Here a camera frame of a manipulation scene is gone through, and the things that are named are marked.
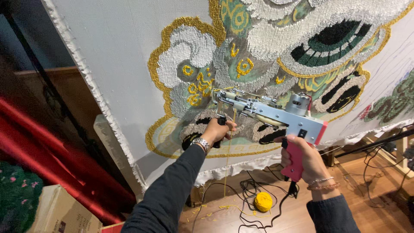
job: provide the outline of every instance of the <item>red curtain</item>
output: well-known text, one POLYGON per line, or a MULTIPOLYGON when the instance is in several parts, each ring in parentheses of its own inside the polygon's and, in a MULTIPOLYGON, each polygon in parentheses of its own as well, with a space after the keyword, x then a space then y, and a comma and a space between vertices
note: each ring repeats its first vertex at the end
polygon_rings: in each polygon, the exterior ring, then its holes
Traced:
POLYGON ((0 150, 44 181, 60 184, 105 225, 122 222, 135 196, 84 151, 56 138, 0 97, 0 150))

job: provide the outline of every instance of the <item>yarn ball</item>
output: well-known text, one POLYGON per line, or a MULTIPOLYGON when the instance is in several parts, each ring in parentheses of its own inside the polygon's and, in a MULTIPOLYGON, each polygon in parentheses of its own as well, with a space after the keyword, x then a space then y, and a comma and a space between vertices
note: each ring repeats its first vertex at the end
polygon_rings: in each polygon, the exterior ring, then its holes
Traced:
POLYGON ((266 192, 260 192, 255 198, 255 206, 262 212, 267 212, 272 207, 273 201, 270 195, 266 192))

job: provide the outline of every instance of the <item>beaded bracelet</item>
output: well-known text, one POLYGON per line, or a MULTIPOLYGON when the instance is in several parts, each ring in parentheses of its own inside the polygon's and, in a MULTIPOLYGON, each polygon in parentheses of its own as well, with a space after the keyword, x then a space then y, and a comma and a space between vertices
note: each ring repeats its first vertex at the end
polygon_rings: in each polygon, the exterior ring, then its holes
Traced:
POLYGON ((310 190, 310 191, 332 190, 332 189, 339 188, 339 186, 341 186, 340 183, 335 183, 335 184, 330 184, 330 185, 321 186, 321 187, 310 187, 310 186, 308 186, 307 189, 310 190))
POLYGON ((331 176, 331 177, 328 177, 328 178, 323 178, 323 179, 320 179, 320 180, 316 179, 316 180, 312 181, 312 182, 309 184, 309 186, 311 186, 311 185, 315 184, 316 182, 327 181, 327 180, 330 180, 330 179, 333 179, 333 178, 334 178, 334 177, 333 177, 333 176, 331 176))

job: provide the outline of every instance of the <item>wristwatch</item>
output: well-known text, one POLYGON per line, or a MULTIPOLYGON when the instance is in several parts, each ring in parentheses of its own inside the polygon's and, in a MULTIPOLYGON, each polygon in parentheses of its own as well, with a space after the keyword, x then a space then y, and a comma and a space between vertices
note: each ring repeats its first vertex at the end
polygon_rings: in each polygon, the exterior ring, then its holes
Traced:
POLYGON ((202 146, 203 146, 203 148, 204 148, 204 152, 205 152, 205 153, 206 153, 206 155, 207 155, 208 150, 210 149, 210 145, 209 145, 209 143, 208 143, 205 139, 203 139, 203 138, 196 138, 196 139, 194 139, 194 140, 191 142, 190 146, 191 146, 192 144, 194 144, 194 143, 199 143, 200 145, 202 145, 202 146))

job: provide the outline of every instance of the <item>power switch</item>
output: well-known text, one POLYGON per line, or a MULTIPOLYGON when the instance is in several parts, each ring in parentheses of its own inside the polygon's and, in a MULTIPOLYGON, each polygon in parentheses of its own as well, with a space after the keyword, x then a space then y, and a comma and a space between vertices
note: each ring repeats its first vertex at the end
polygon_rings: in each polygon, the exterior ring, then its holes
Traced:
POLYGON ((301 129, 301 130, 299 131, 298 137, 299 137, 299 138, 305 138, 306 134, 307 134, 307 131, 306 131, 306 130, 304 130, 304 129, 301 129))

